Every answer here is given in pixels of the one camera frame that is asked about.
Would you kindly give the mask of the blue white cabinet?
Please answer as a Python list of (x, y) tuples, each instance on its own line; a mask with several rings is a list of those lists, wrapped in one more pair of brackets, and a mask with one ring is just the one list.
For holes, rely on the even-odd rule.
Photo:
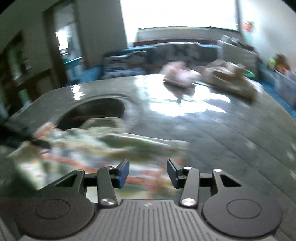
[(84, 69), (84, 60), (84, 56), (81, 56), (64, 62), (68, 80), (74, 80), (78, 78)]

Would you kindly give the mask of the blue sofa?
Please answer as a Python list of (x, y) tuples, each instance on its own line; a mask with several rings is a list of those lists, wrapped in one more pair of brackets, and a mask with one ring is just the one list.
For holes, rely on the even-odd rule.
[[(169, 45), (185, 45), (185, 42), (171, 42), (171, 43), (160, 43), (155, 45), (145, 45), (145, 46), (137, 46), (132, 48), (123, 49), (120, 51), (113, 51), (106, 54), (103, 54), (103, 57), (112, 57), (112, 56), (121, 56), (127, 55), (131, 52), (135, 51), (144, 51), (146, 52), (146, 62), (151, 64), (154, 60), (161, 59), (160, 51), (157, 50), (158, 47), (168, 47)], [(210, 61), (214, 61), (216, 57), (218, 57), (218, 45), (211, 45), (211, 44), (198, 44), (198, 54), (200, 57), (197, 59), (199, 64), (205, 65), (208, 64)], [(276, 81), (277, 81), (277, 74), (275, 71), (268, 69), (264, 66), (259, 60), (255, 63), (255, 70), (258, 71), (257, 77), (251, 77), (252, 80), (258, 81), (263, 85), (264, 90), (267, 91), (276, 101), (280, 103), (288, 113), (295, 118), (295, 107), (289, 104), (286, 100), (284, 100), (278, 93), (276, 93)], [(125, 76), (133, 76), (133, 75), (144, 75), (147, 74), (149, 71), (145, 70), (144, 67), (133, 67), (130, 70), (119, 70), (118, 76), (125, 77)], [(105, 75), (107, 75), (107, 70), (103, 65), (97, 65), (90, 69), (83, 70), (80, 74), (74, 75), (69, 83), (69, 85), (74, 84), (81, 84), (90, 81), (96, 81), (103, 79)]]

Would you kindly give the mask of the clear storage box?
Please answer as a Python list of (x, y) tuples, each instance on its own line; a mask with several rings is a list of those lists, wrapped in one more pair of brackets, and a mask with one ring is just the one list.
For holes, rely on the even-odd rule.
[(264, 74), (274, 84), (275, 92), (295, 109), (295, 71), (286, 70), (281, 73), (267, 69)]

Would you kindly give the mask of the colourful pinwheel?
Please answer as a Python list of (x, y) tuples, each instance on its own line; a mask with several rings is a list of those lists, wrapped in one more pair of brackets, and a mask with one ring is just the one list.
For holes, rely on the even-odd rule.
[(242, 24), (243, 31), (246, 33), (252, 33), (254, 29), (254, 22), (253, 21), (246, 21)]

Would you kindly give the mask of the left butterfly cushion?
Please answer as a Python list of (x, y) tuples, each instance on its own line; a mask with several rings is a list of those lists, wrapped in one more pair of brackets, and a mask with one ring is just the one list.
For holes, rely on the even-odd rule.
[(101, 79), (146, 75), (147, 52), (132, 51), (103, 59)]

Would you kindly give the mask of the dark wooden cabinet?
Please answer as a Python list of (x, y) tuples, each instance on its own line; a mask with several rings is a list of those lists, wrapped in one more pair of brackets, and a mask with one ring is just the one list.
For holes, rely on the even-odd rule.
[(1, 52), (1, 107), (8, 116), (60, 87), (52, 68), (33, 71), (19, 31)]

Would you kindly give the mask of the window with green frame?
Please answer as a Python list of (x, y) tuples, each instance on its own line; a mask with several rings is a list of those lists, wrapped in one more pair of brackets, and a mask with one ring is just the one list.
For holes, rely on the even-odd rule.
[(120, 1), (124, 23), (135, 29), (162, 27), (238, 30), (236, 1)]

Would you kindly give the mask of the colourful patterned baby garment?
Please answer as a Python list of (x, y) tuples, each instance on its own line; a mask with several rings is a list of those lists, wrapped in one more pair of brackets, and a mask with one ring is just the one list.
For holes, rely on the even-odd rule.
[(39, 127), (35, 136), (50, 144), (41, 149), (23, 142), (9, 155), (20, 176), (35, 190), (71, 171), (95, 173), (129, 159), (130, 171), (118, 199), (166, 199), (177, 191), (167, 175), (167, 160), (181, 165), (189, 149), (182, 140), (164, 140), (127, 133), (120, 118), (92, 118), (76, 128), (60, 128), (53, 123)]

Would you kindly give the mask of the round black table inset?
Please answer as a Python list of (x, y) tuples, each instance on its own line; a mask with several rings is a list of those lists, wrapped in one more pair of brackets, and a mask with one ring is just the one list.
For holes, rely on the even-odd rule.
[(57, 128), (67, 130), (79, 128), (91, 118), (123, 118), (125, 106), (123, 102), (115, 98), (101, 98), (91, 100), (70, 109), (57, 123)]

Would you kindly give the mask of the right butterfly cushion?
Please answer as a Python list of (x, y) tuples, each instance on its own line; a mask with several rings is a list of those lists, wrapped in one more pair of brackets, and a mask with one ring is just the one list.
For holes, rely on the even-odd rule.
[(187, 65), (197, 64), (201, 60), (201, 47), (197, 42), (169, 42), (154, 44), (147, 56), (147, 62), (163, 66), (168, 62), (183, 61)]

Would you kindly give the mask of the folded pink garment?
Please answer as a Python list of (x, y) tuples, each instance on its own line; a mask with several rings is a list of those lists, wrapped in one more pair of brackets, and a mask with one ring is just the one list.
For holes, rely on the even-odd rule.
[(160, 74), (164, 76), (166, 83), (182, 88), (190, 87), (202, 77), (199, 72), (187, 68), (186, 63), (183, 61), (173, 61), (165, 64), (161, 68)]

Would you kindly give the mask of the beige crumpled garment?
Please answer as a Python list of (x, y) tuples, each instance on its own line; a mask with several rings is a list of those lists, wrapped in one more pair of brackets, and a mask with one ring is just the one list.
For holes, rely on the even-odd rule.
[(244, 75), (245, 72), (245, 66), (240, 63), (216, 59), (203, 68), (201, 75), (207, 84), (244, 98), (256, 99), (256, 85)]

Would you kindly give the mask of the grey star quilted table cover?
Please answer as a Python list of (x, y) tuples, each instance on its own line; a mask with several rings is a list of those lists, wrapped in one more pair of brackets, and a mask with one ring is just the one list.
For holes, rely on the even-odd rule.
[(189, 142), (184, 165), (222, 169), (282, 207), (279, 240), (295, 240), (295, 120), (265, 91), (256, 101), (203, 85), (165, 85), (159, 75), (99, 80), (52, 90), (10, 118), (34, 132), (69, 109), (102, 97), (126, 104), (129, 133)]

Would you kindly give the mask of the butterfly cushion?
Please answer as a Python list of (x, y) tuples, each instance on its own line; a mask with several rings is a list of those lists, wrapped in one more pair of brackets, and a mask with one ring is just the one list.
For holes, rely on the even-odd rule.
[(168, 62), (183, 61), (187, 65), (197, 64), (201, 60), (201, 47), (197, 42), (169, 42), (154, 44), (147, 56), (147, 62), (163, 66)]
[(147, 52), (132, 51), (103, 59), (101, 79), (146, 75)]

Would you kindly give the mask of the plush toy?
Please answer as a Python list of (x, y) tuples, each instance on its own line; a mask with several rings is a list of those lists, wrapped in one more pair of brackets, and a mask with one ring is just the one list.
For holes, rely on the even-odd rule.
[(268, 62), (268, 68), (270, 70), (277, 70), (280, 73), (285, 73), (290, 70), (290, 66), (287, 63), (287, 59), (283, 54), (276, 54)]

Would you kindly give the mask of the grey white pillow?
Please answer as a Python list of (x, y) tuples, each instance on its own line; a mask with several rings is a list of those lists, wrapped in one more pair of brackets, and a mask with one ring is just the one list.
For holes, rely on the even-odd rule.
[(225, 37), (226, 35), (217, 41), (217, 45), (219, 46), (218, 58), (234, 64), (242, 64), (254, 75), (258, 75), (257, 54), (233, 45), (228, 40), (225, 42)]

